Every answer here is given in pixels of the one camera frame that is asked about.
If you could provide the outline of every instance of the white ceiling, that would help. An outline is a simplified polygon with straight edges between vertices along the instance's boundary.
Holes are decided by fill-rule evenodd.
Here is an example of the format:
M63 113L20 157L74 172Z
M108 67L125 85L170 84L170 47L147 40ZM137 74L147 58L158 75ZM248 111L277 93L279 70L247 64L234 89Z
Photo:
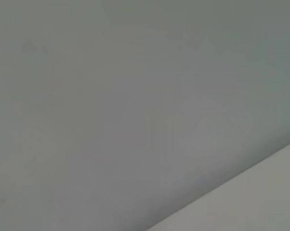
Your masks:
M0 228L145 231L290 142L290 0L0 0Z

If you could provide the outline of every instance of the wall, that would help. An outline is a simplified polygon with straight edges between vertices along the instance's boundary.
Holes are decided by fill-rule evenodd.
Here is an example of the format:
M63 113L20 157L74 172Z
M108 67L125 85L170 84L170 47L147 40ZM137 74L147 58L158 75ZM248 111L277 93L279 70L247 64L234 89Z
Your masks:
M149 231L290 231L290 145Z

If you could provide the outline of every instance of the ceiling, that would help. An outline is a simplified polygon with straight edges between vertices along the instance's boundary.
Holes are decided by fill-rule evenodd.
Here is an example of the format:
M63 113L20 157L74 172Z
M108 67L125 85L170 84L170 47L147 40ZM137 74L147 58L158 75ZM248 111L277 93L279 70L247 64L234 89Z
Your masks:
M290 143L290 0L0 0L0 228L145 231Z

